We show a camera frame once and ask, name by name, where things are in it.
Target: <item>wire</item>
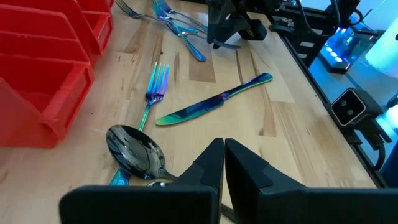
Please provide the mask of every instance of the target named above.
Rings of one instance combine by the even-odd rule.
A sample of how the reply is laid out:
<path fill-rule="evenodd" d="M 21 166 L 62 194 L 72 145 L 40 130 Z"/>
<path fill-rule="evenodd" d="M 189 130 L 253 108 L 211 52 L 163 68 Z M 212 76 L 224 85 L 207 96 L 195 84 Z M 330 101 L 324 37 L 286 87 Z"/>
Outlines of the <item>wire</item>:
<path fill-rule="evenodd" d="M 361 11 L 355 9 L 354 12 L 357 13 L 357 15 L 359 16 L 359 20 L 358 20 L 358 22 L 356 22 L 356 23 L 350 24 L 351 26 L 355 26 L 355 25 L 360 24 L 360 23 L 363 21 L 363 19 L 364 19 L 364 16 L 362 15 L 362 12 L 361 12 Z"/>
<path fill-rule="evenodd" d="M 367 140 L 369 141 L 369 144 L 373 150 L 379 151 L 379 157 L 377 159 L 376 165 L 374 165 L 374 169 L 379 171 L 386 160 L 386 148 L 384 147 L 384 141 L 378 134 L 375 134 L 373 137 L 368 138 Z"/>
<path fill-rule="evenodd" d="M 376 165 L 374 165 L 374 169 L 380 170 L 384 164 L 384 160 L 386 160 L 386 148 L 384 147 L 384 143 L 378 144 L 377 148 L 379 148 L 379 158 L 377 159 Z"/>
<path fill-rule="evenodd" d="M 310 24 L 308 23 L 307 17 L 305 16 L 305 12 L 304 12 L 304 7 L 301 5 L 300 0 L 296 1 L 297 6 L 298 6 L 298 8 L 300 9 L 300 14 L 301 14 L 301 16 L 302 16 L 302 18 L 303 18 L 303 20 L 304 20 L 304 22 L 305 22 L 305 25 L 307 26 L 308 31 L 309 31 L 311 34 L 316 35 L 316 36 L 319 36 L 319 37 L 331 37 L 331 36 L 333 36 L 333 35 L 337 32 L 337 29 L 339 28 L 340 22 L 341 22 L 341 21 L 340 21 L 340 11 L 339 11 L 339 9 L 338 9 L 338 5 L 337 5 L 336 0 L 330 0 L 330 2 L 331 2 L 332 6 L 334 7 L 335 12 L 336 12 L 336 25 L 335 25 L 335 29 L 334 29 L 334 31 L 333 31 L 331 34 L 318 34 L 318 33 L 316 33 L 314 30 L 312 30 Z"/>

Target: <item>knife handle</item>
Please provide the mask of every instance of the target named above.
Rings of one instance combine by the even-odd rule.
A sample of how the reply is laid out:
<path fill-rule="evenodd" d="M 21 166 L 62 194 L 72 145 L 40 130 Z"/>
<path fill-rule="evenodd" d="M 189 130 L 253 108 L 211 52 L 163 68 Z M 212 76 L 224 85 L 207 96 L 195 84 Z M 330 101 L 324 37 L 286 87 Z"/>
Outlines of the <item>knife handle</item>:
<path fill-rule="evenodd" d="M 235 88 L 233 88 L 231 90 L 226 91 L 225 92 L 225 97 L 228 99 L 228 98 L 230 98 L 230 97 L 232 97 L 232 96 L 234 96 L 234 95 L 236 95 L 238 93 L 241 93 L 244 90 L 247 90 L 247 89 L 250 89 L 252 87 L 261 85 L 261 84 L 269 82 L 271 80 L 272 80 L 272 75 L 271 74 L 263 73 L 263 74 L 257 76 L 256 78 L 253 78 L 252 80 L 250 80 L 250 81 L 248 81 L 246 83 L 243 83 L 240 86 L 237 86 L 237 87 L 235 87 Z"/>

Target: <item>spoon bowl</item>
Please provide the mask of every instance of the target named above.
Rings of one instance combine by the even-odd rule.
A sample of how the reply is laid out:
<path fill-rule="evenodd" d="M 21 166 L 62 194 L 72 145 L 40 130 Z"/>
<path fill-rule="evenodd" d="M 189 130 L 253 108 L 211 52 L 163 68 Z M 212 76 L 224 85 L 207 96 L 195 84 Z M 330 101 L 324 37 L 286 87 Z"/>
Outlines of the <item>spoon bowl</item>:
<path fill-rule="evenodd" d="M 149 180 L 176 178 L 167 172 L 160 147 L 142 131 L 115 125 L 106 132 L 106 143 L 113 158 L 127 173 Z"/>

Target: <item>red plastic bin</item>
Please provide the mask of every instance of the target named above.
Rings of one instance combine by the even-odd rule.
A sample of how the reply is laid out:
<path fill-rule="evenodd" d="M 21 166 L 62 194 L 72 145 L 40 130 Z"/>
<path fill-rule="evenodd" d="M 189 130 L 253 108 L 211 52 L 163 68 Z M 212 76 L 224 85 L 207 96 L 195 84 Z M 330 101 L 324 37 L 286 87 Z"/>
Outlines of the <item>red plastic bin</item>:
<path fill-rule="evenodd" d="M 77 2 L 98 43 L 102 49 L 105 49 L 113 31 L 112 14 L 109 8 L 113 1 L 77 0 Z"/>
<path fill-rule="evenodd" d="M 70 21 L 87 55 L 102 55 L 104 52 L 83 15 L 83 11 L 75 0 L 0 0 L 0 4 L 61 12 Z"/>
<path fill-rule="evenodd" d="M 90 66 L 90 60 L 64 14 L 0 4 L 0 20 L 11 17 L 14 17 L 13 23 L 0 23 L 0 54 L 68 60 Z"/>
<path fill-rule="evenodd" d="M 108 3 L 109 8 L 111 9 L 114 3 L 114 0 L 106 0 L 106 2 Z"/>
<path fill-rule="evenodd" d="M 0 146 L 54 147 L 93 83 L 90 69 L 4 55 L 0 68 Z"/>

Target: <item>knife blade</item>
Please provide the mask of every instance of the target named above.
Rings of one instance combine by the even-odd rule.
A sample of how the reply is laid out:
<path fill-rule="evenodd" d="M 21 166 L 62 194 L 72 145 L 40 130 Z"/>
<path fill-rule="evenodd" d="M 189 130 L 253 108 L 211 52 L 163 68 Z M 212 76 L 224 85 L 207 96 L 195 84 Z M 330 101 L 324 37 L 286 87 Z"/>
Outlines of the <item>knife blade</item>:
<path fill-rule="evenodd" d="M 215 95 L 209 99 L 203 100 L 194 105 L 188 106 L 184 109 L 171 113 L 167 116 L 159 118 L 156 120 L 156 125 L 166 126 L 171 124 L 177 124 L 184 121 L 188 121 L 193 118 L 197 118 L 201 115 L 206 114 L 209 111 L 215 110 L 224 104 L 224 101 L 231 98 L 244 90 L 252 88 L 254 86 L 269 82 L 272 80 L 272 75 L 268 73 L 263 73 L 252 80 L 237 86 L 233 89 Z"/>

